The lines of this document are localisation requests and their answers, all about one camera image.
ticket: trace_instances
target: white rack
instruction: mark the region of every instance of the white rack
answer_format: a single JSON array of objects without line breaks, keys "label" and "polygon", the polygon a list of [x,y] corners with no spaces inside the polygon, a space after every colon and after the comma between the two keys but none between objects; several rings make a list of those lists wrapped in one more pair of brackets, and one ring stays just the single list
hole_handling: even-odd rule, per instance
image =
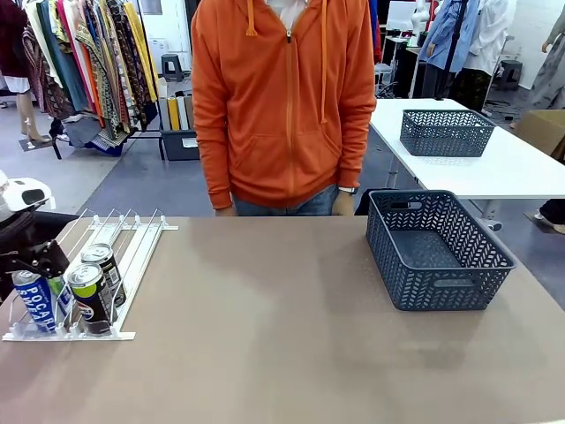
[{"label": "white rack", "polygon": [[[75,309],[74,298],[71,299],[70,312],[63,320],[61,320],[60,323],[57,324],[55,328],[56,332],[54,334],[42,333],[38,330],[37,326],[31,319],[27,309],[18,320],[14,320],[14,303],[19,301],[23,304],[21,298],[16,295],[12,299],[10,305],[10,314],[8,318],[10,330],[3,335],[3,341],[72,342],[85,340],[133,340],[135,338],[135,332],[122,331],[125,317],[132,306],[132,302],[135,299],[135,295],[139,288],[139,283],[141,283],[141,279],[145,273],[147,264],[151,259],[151,255],[155,250],[157,242],[159,241],[161,233],[165,230],[178,230],[178,227],[168,225],[165,216],[159,209],[155,210],[147,223],[143,223],[139,215],[131,209],[125,215],[116,209],[112,209],[109,215],[103,218],[103,220],[101,220],[95,212],[90,209],[86,209],[80,215],[79,219],[84,217],[86,213],[93,215],[92,222],[88,225],[87,229],[82,233],[77,243],[67,255],[71,257],[72,253],[77,250],[82,240],[87,238],[87,241],[74,256],[70,267],[80,264],[80,254],[94,243],[106,243],[111,245],[115,256],[118,256],[124,245],[126,245],[124,255],[117,264],[120,275],[122,276],[120,286],[123,285],[125,289],[126,300],[123,305],[114,308],[116,295],[118,293],[118,290],[116,290],[116,294],[112,299],[111,310],[112,315],[114,314],[114,311],[117,312],[117,318],[115,321],[113,316],[110,318],[110,321],[113,322],[113,324],[110,326],[109,334],[96,337],[82,330],[83,327],[86,328],[87,326],[82,325],[82,315],[73,314],[73,309]],[[79,219],[75,221],[72,227],[63,235],[59,243],[62,243],[69,233],[74,230]],[[114,246],[117,238],[122,234],[122,231],[124,232],[124,239],[119,246]],[[65,282],[64,290],[66,290],[66,288],[68,288],[68,283]],[[57,317],[58,313],[59,310],[56,308],[56,321],[59,320],[59,317]]]}]

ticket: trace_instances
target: white skirt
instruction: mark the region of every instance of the white skirt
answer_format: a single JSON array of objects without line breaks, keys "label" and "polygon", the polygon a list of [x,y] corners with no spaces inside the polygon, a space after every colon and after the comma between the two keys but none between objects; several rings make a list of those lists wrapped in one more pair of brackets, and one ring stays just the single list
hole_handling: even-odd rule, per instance
[{"label": "white skirt", "polygon": [[12,93],[24,94],[30,90],[29,80],[21,77],[4,77],[6,85]]}]

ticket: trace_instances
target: gray storage bin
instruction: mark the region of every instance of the gray storage bin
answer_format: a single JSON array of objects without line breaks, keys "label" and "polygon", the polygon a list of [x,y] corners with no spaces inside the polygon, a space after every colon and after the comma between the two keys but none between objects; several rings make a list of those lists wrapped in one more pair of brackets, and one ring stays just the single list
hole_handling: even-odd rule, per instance
[{"label": "gray storage bin", "polygon": [[473,110],[405,110],[400,141],[414,156],[480,157],[493,130]]},{"label": "gray storage bin", "polygon": [[197,161],[200,159],[194,130],[163,131],[163,144],[170,161]]},{"label": "gray storage bin", "polygon": [[366,238],[398,309],[485,309],[516,266],[450,192],[382,190],[370,198]]}]

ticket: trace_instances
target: black can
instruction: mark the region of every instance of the black can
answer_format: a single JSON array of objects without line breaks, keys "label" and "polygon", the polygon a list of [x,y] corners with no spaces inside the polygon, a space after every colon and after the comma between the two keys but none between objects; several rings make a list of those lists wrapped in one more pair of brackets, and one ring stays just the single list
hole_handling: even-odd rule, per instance
[{"label": "black can", "polygon": [[112,308],[112,293],[100,265],[83,263],[69,270],[64,279],[71,287],[82,317],[87,322],[88,331],[93,335],[108,333],[110,319],[115,321],[117,313]]},{"label": "black can", "polygon": [[120,284],[122,277],[117,268],[114,251],[110,245],[105,243],[91,245],[82,253],[80,259],[82,263],[95,263],[96,265],[100,265],[104,273],[104,278],[106,278],[106,284],[112,292],[112,296],[116,295],[114,306],[122,306],[125,302],[125,290],[124,285]]}]

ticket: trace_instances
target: black stool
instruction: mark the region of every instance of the black stool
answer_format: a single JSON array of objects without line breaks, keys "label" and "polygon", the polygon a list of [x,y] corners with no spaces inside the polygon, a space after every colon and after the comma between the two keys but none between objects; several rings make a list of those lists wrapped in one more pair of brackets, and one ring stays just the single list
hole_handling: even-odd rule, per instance
[{"label": "black stool", "polygon": [[520,77],[522,76],[522,62],[517,60],[503,60],[501,62],[502,73],[501,80],[498,81],[496,86],[497,90],[517,90]]},{"label": "black stool", "polygon": [[[172,71],[169,70],[169,64],[171,64],[173,67]],[[183,75],[183,70],[180,67],[180,60],[178,60],[178,55],[162,55],[161,68],[162,76],[165,77],[167,81],[182,81],[185,77]]]}]

